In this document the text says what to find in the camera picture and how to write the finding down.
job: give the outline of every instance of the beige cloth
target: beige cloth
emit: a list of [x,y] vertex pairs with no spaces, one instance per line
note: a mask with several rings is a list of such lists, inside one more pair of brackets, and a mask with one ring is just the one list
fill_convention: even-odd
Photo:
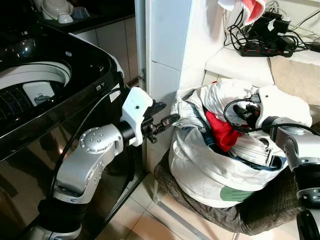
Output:
[[283,56],[271,57],[270,62],[274,83],[281,91],[310,105],[320,105],[320,66]]

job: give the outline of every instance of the black washing machine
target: black washing machine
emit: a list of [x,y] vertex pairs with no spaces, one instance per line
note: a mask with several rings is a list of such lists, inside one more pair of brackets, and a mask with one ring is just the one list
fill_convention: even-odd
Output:
[[[88,112],[112,89],[121,89],[101,102],[79,135],[118,122],[128,90],[103,50],[37,24],[28,1],[0,5],[0,238],[16,239],[37,217],[56,161]],[[75,140],[70,151],[76,145]],[[132,149],[106,167],[80,239],[95,239],[133,169]]]

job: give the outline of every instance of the white shelf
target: white shelf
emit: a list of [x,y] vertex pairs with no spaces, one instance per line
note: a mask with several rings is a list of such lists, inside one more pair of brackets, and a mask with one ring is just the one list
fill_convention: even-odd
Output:
[[[320,53],[310,50],[295,52],[288,59],[320,66]],[[232,79],[246,80],[256,87],[274,84],[267,57],[243,57],[234,49],[223,47],[206,62],[205,70]]]

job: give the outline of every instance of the dark countertop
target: dark countertop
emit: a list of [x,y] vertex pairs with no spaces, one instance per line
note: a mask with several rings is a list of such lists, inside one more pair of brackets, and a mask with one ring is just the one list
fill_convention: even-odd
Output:
[[65,33],[79,34],[135,16],[134,0],[91,0],[90,2],[83,0],[74,4],[74,6],[86,7],[90,13],[90,17],[74,19],[72,23],[61,24],[56,20],[43,19],[42,14],[38,13],[38,21],[45,26],[61,30]]

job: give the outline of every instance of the red cloth hanging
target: red cloth hanging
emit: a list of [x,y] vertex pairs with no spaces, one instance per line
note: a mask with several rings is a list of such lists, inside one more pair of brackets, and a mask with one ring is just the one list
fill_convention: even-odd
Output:
[[229,151],[242,133],[235,131],[229,123],[217,119],[210,111],[205,112],[205,117],[212,128],[212,135],[216,144],[222,151]]

